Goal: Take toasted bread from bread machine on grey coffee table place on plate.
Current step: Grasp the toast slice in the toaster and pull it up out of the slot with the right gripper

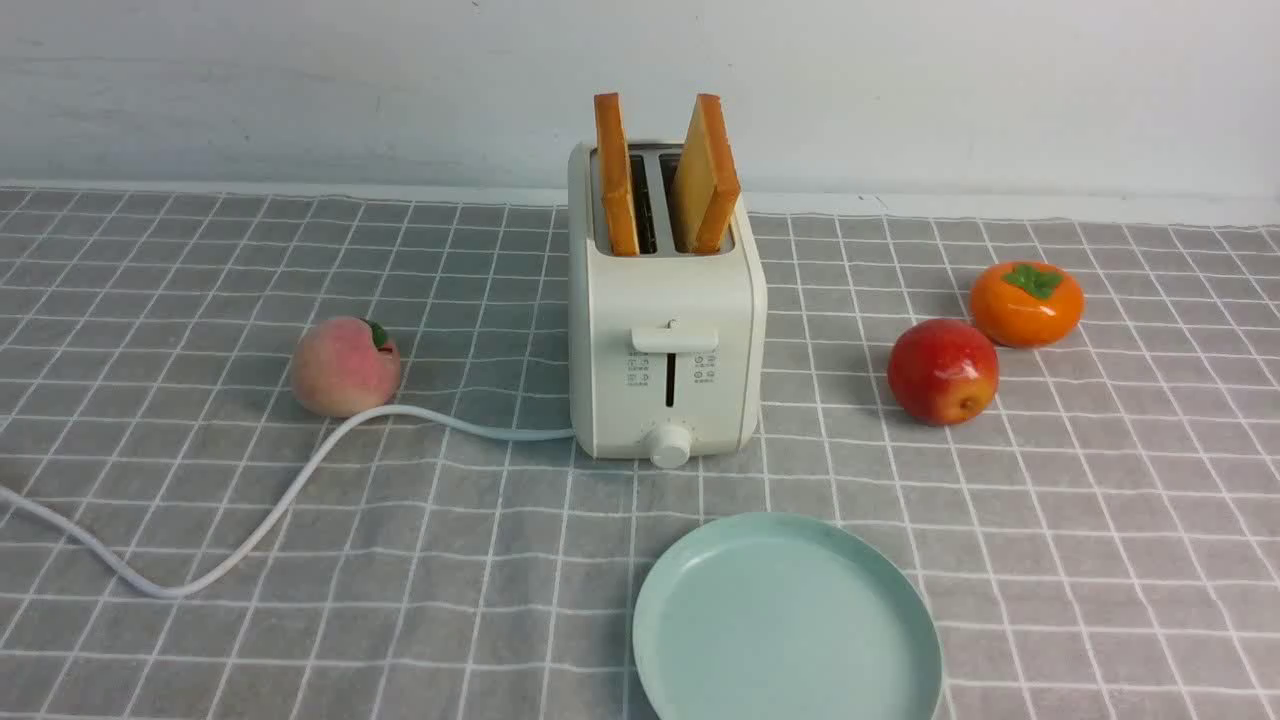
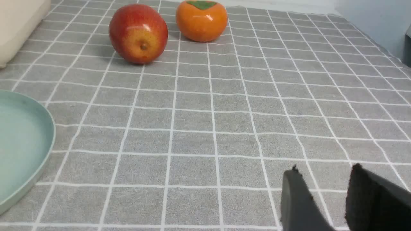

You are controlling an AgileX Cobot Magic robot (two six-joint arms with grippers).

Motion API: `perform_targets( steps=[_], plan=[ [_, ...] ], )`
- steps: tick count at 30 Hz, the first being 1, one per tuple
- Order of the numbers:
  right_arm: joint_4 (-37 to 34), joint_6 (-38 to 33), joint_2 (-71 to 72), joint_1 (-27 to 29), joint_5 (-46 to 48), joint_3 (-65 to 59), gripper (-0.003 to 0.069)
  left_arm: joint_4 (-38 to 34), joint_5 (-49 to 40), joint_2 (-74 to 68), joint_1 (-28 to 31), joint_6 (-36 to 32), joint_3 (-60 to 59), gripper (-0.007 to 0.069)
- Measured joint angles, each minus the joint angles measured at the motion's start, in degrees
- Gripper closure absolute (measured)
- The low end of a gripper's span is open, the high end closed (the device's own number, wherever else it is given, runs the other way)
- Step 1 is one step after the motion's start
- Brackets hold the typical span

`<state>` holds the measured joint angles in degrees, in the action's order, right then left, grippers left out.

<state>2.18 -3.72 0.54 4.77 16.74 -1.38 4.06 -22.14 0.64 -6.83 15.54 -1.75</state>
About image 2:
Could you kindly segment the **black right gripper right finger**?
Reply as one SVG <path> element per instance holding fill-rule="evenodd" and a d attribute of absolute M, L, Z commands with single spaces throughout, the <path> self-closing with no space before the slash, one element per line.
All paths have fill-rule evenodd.
<path fill-rule="evenodd" d="M 351 231 L 409 231 L 411 194 L 355 164 L 348 182 L 345 220 Z"/>

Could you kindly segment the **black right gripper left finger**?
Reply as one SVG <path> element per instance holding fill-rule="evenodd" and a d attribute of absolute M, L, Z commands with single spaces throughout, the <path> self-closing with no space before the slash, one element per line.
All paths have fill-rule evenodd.
<path fill-rule="evenodd" d="M 296 165 L 282 178 L 280 204 L 283 231 L 333 231 L 323 217 Z"/>

